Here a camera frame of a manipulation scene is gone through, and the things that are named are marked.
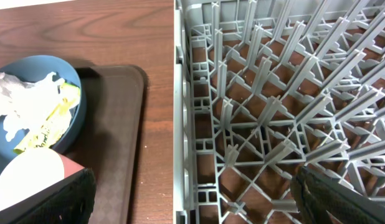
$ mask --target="blue plate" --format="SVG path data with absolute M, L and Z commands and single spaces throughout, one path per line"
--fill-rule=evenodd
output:
M 6 65 L 0 68 L 0 72 L 15 75 L 24 82 L 38 82 L 44 79 L 50 72 L 56 72 L 61 78 L 64 78 L 67 83 L 71 83 L 80 88 L 80 104 L 75 111 L 70 126 L 61 139 L 51 147 L 58 153 L 63 153 L 67 150 L 77 137 L 86 114 L 86 96 L 75 69 L 68 62 L 60 58 L 48 55 L 36 55 Z M 0 117 L 0 173 L 7 164 L 17 156 L 12 150 L 28 132 L 28 130 L 20 130 L 11 142 L 7 142 L 6 132 L 3 129 L 4 118 L 5 116 Z

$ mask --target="white tissue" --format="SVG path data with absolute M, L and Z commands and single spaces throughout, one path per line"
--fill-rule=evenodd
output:
M 55 72 L 51 72 L 37 83 L 27 83 L 14 75 L 0 73 L 0 116 L 7 115 L 3 122 L 7 141 L 11 141 L 18 130 L 39 128 L 57 106 L 58 86 L 65 80 L 53 82 L 54 75 Z

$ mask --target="plastic dish rack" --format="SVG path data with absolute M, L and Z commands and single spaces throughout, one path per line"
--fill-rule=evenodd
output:
M 174 223 L 301 223 L 300 166 L 385 206 L 385 1 L 177 0 Z

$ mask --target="wooden table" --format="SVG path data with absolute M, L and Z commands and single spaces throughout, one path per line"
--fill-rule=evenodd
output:
M 134 64 L 146 72 L 130 220 L 171 223 L 173 1 L 79 0 L 0 10 L 0 67 L 39 54 L 74 67 Z

